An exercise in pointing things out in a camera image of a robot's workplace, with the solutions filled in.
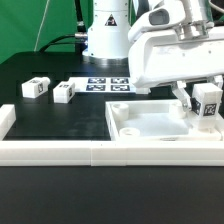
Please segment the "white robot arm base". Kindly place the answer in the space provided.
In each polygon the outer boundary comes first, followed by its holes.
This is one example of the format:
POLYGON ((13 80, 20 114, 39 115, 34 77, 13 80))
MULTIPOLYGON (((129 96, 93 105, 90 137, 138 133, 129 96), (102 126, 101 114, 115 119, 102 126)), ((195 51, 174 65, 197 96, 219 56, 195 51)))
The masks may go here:
POLYGON ((128 57, 130 0, 93 0, 93 23, 87 32, 88 61, 124 60, 128 57))

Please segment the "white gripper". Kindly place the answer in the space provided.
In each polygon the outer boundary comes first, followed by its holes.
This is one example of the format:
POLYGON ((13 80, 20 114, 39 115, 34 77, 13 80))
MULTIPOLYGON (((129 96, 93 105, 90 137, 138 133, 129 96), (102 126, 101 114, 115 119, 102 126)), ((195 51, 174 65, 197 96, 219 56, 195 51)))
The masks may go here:
POLYGON ((136 87, 176 81, 173 94, 184 111, 192 109, 184 81, 215 76, 223 88, 224 26, 214 25, 209 0, 134 0, 134 7, 128 61, 136 87))

